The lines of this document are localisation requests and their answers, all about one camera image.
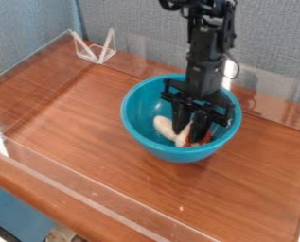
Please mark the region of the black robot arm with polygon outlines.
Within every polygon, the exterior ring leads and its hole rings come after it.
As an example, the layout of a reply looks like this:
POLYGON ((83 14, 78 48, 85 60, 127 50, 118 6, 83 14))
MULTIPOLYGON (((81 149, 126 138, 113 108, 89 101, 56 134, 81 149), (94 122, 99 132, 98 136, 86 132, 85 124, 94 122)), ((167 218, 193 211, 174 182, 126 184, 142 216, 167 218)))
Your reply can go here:
POLYGON ((226 126, 232 102, 221 94, 222 67, 234 47, 237 0, 158 0, 188 20, 186 76, 163 80, 161 97, 173 105, 173 131, 186 130, 188 141, 205 139, 214 123, 226 126))

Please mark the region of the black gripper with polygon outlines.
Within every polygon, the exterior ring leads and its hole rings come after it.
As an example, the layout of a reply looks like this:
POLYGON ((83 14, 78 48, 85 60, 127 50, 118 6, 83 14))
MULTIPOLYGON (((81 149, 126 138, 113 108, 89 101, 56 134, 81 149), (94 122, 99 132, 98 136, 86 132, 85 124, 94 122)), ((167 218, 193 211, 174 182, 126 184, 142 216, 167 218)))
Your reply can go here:
POLYGON ((185 79, 163 78, 161 98, 173 105, 173 131, 178 134, 190 119, 190 142, 198 143, 213 123, 222 126, 230 121, 234 104, 221 93, 224 61, 188 64, 185 79))

